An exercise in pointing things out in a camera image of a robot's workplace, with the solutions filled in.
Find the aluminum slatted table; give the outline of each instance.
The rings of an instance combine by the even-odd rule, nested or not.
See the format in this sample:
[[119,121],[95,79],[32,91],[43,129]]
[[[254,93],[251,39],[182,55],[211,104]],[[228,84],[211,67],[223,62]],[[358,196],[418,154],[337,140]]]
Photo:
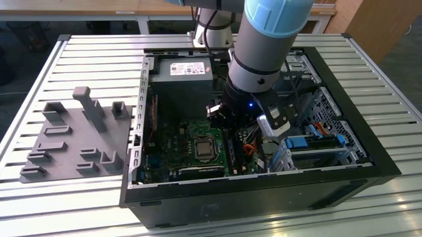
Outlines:
[[143,49],[190,46],[183,35],[72,36],[56,43],[0,144],[0,236],[421,234],[422,116],[354,40],[341,35],[299,35],[295,46],[317,47],[403,175],[339,206],[147,230],[131,211],[118,207],[122,176],[17,182],[43,126],[46,102],[80,107],[71,100],[72,89],[90,86],[103,106],[112,101],[136,106]]

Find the cable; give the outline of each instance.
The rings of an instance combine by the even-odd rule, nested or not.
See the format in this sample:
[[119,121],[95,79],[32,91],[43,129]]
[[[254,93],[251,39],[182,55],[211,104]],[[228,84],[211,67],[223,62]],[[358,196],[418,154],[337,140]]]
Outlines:
[[286,65],[286,69],[287,69],[287,74],[289,74],[289,79],[290,79],[290,83],[291,83],[291,88],[295,92],[295,97],[297,97],[297,111],[299,111],[299,92],[298,92],[298,88],[297,85],[293,81],[293,76],[291,76],[291,71],[290,71],[290,66],[289,66],[289,62],[287,59],[285,60],[285,65]]
[[194,16],[194,7],[191,7],[191,14],[192,14],[192,21],[194,21],[194,29],[195,29],[196,23],[195,23],[195,16]]
[[215,18],[216,13],[218,13],[218,10],[214,11],[212,16],[211,16],[211,18],[206,24],[206,28],[204,28],[204,44],[206,44],[206,49],[207,49],[207,53],[208,53],[210,57],[212,57],[212,53],[211,53],[210,46],[208,46],[207,31],[208,31],[208,27],[210,27],[212,19]]
[[411,31],[411,24],[409,25],[409,31],[405,33],[405,35],[409,35],[410,31]]
[[3,93],[0,95],[13,95],[13,94],[28,94],[29,92],[11,92],[11,93]]
[[254,147],[253,145],[250,145],[250,144],[246,144],[246,145],[243,146],[243,151],[245,151],[245,153],[246,153],[247,156],[250,156],[253,153],[257,152],[255,147]]
[[279,142],[277,142],[277,141],[269,140],[269,143],[274,143],[275,145],[279,146]]
[[155,107],[155,100],[154,100],[154,96],[152,96],[152,131],[151,131],[151,134],[150,134],[150,138],[148,138],[148,141],[147,141],[147,143],[150,143],[150,141],[151,141],[151,138],[152,138],[152,135],[154,135],[154,129],[155,129],[155,127],[156,127],[156,120],[155,120],[155,116],[154,116],[154,107]]
[[220,76],[220,75],[216,75],[218,78],[222,78],[223,80],[227,80],[226,77]]
[[329,134],[330,134],[330,133],[326,131],[326,129],[323,128],[321,122],[314,122],[313,125],[317,126],[317,128],[319,129],[319,131],[321,131],[321,133],[322,133],[323,135],[329,135]]

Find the metal chassis frame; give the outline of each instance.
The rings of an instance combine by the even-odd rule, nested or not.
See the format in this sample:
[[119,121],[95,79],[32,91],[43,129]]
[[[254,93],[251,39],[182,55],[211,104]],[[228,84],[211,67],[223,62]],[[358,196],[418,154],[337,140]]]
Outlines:
[[[337,105],[341,108],[347,108],[347,110],[342,111],[342,114],[347,118],[347,122],[354,131],[354,134],[361,138],[361,144],[366,149],[366,152],[373,158],[375,166],[359,167],[358,170],[354,169],[341,169],[341,170],[330,170],[325,172],[306,172],[299,174],[286,175],[273,175],[263,176],[258,182],[258,176],[253,179],[238,179],[235,177],[226,177],[219,182],[200,182],[200,180],[195,181],[195,183],[190,182],[179,182],[180,185],[148,185],[144,188],[134,188],[134,186],[128,183],[130,176],[127,174],[128,170],[134,168],[134,165],[140,161],[135,156],[134,161],[131,160],[131,164],[128,169],[123,171],[123,185],[122,185],[122,196],[120,196],[120,204],[123,206],[124,203],[130,203],[131,209],[136,209],[132,203],[156,203],[159,200],[168,198],[180,198],[180,197],[191,197],[191,189],[195,189],[196,196],[206,195],[216,195],[230,192],[240,192],[255,189],[271,189],[277,187],[295,186],[295,185],[309,185],[318,184],[325,182],[334,181],[347,181],[347,180],[367,180],[370,181],[367,184],[353,190],[349,194],[346,194],[342,198],[339,198],[335,202],[323,204],[325,199],[321,202],[315,203],[314,208],[322,208],[326,206],[335,206],[342,203],[349,197],[350,194],[355,194],[361,192],[363,189],[373,185],[379,185],[391,180],[395,176],[401,174],[401,171],[390,158],[374,132],[367,125],[363,116],[361,115],[350,97],[347,96],[345,89],[342,88],[327,64],[325,63],[318,51],[313,47],[295,47],[293,50],[299,49],[303,50],[305,54],[309,57],[310,63],[322,78],[323,83],[326,84],[326,89],[331,94],[333,99],[337,102]],[[158,49],[158,52],[164,52],[167,50],[175,49]],[[220,185],[222,183],[231,182],[231,185]]]

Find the metal slat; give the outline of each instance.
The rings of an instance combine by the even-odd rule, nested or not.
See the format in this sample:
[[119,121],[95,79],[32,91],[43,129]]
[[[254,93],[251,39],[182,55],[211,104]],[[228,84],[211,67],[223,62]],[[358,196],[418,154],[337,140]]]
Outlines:
[[367,63],[359,59],[325,59],[329,66],[353,66],[353,65],[366,65]]
[[367,87],[367,88],[345,88],[350,97],[370,96],[370,95],[393,95],[387,87]]
[[317,47],[319,53],[357,53],[351,47]]
[[8,162],[7,163],[24,163],[27,162],[27,156],[29,154],[29,150],[27,151],[12,151],[7,157],[3,157]]
[[54,69],[55,73],[83,73],[140,70],[142,63],[127,64],[94,64],[94,65],[62,65]]
[[35,216],[1,221],[0,229],[4,236],[28,236],[128,224],[140,225],[138,218],[130,209],[115,207],[106,210]]
[[345,79],[378,79],[375,73],[335,73],[335,78],[338,80]]
[[314,42],[306,42],[306,41],[299,41],[294,42],[293,44],[294,47],[346,47],[350,46],[350,44],[346,41],[314,41]]
[[361,56],[357,53],[321,53],[321,56],[323,59],[361,59]]
[[71,44],[66,51],[80,50],[119,50],[119,49],[144,49],[144,48],[170,48],[171,45],[179,48],[192,47],[191,43],[115,43],[115,44]]
[[399,104],[399,99],[395,96],[362,96],[353,97],[351,101],[357,106],[375,104]]
[[143,56],[143,49],[138,50],[96,50],[96,51],[64,51],[62,58],[79,57],[115,57],[115,56]]
[[96,191],[99,198],[90,198],[92,192],[56,196],[28,197],[0,202],[0,218],[28,216],[39,213],[64,212],[87,208],[118,206],[120,189]]
[[[71,39],[68,41],[68,45],[72,44],[110,44],[110,43],[130,43],[130,44],[138,44],[138,43],[148,43],[150,38],[142,37],[142,38],[104,38],[102,40],[98,39]],[[159,43],[187,43],[188,39],[187,37],[160,37],[158,39]]]
[[139,79],[48,82],[44,90],[58,90],[58,88],[66,90],[74,89],[78,86],[87,86],[91,90],[99,88],[139,87]]
[[370,126],[375,125],[391,125],[391,124],[401,124],[401,123],[415,123],[417,120],[414,117],[411,118],[395,118],[395,119],[383,119],[383,120],[367,120]]
[[[116,97],[119,98],[122,95],[126,96],[138,96],[138,88],[114,88],[114,89],[92,89],[91,90],[91,98],[100,97]],[[70,100],[72,97],[74,90],[63,90],[63,91],[43,91],[40,92],[40,100]]]
[[403,105],[369,105],[358,106],[361,114],[365,115],[387,115],[405,114],[407,109]]
[[118,189],[122,186],[122,181],[108,181],[108,182],[95,182],[87,184],[70,184],[70,185],[59,185],[54,187],[35,187],[35,188],[24,188],[15,190],[4,190],[0,191],[0,199],[12,199],[12,198],[24,198],[34,197],[38,195],[56,195],[66,193],[75,193],[82,191],[100,191]]
[[91,73],[54,73],[50,81],[104,80],[104,79],[139,79],[140,71],[91,72]]
[[329,66],[334,73],[371,72],[369,66]]
[[395,156],[391,156],[391,158],[395,162],[403,161],[403,160],[422,159],[422,153],[395,155]]
[[366,121],[370,120],[385,120],[385,119],[406,119],[406,118],[414,118],[411,114],[398,114],[398,115],[370,115],[363,116]]
[[142,63],[143,56],[124,56],[124,57],[91,57],[91,58],[60,58],[58,65],[87,65],[87,64],[106,64],[106,63]]
[[3,171],[0,173],[0,182],[1,180],[15,180],[19,178],[20,170],[24,166],[7,166],[3,168]]
[[1,183],[0,191],[13,191],[13,190],[24,191],[29,189],[56,188],[66,185],[86,185],[91,183],[100,184],[102,182],[115,182],[115,181],[122,181],[122,175],[84,178],[84,179],[68,179],[68,180],[48,181],[48,182],[28,183],[28,184],[23,184],[20,182],[8,182],[8,183]]
[[422,153],[422,146],[387,149],[391,156]]
[[345,88],[358,88],[358,87],[385,87],[385,84],[381,80],[341,80],[342,87]]
[[422,126],[421,124],[401,124],[401,125],[387,125],[387,126],[374,126],[371,127],[373,132],[377,136],[393,136],[401,134],[421,134]]
[[418,146],[422,144],[422,135],[379,137],[379,141],[385,148]]

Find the black cable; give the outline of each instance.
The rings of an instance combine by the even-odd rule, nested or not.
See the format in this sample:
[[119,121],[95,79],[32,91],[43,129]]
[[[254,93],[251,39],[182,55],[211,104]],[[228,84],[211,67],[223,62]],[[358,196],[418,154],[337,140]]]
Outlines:
[[220,75],[216,75],[218,78],[222,78],[223,80],[227,80],[226,77],[220,76]]
[[274,141],[274,140],[270,140],[269,143],[274,143],[275,145],[279,146],[279,142]]
[[299,111],[299,92],[298,92],[297,85],[295,85],[295,83],[293,81],[293,76],[291,76],[291,71],[290,71],[290,66],[289,66],[287,59],[285,60],[285,65],[286,65],[286,69],[287,69],[287,74],[289,74],[289,79],[290,79],[290,83],[291,83],[291,88],[293,88],[293,91],[295,92],[297,110]]
[[198,29],[198,24],[199,24],[199,8],[196,7],[196,10],[195,10],[195,26],[194,26],[194,32],[196,33],[196,29]]
[[195,23],[195,16],[194,16],[194,7],[191,7],[191,14],[192,14],[192,21],[194,21],[194,29],[195,29],[196,23]]
[[216,13],[218,13],[218,10],[214,11],[212,16],[211,16],[211,18],[206,24],[206,28],[204,28],[204,44],[206,44],[206,49],[207,49],[207,53],[208,53],[210,57],[212,57],[212,53],[211,53],[210,46],[208,46],[207,31],[208,31],[208,27],[210,27],[212,19],[215,18]]

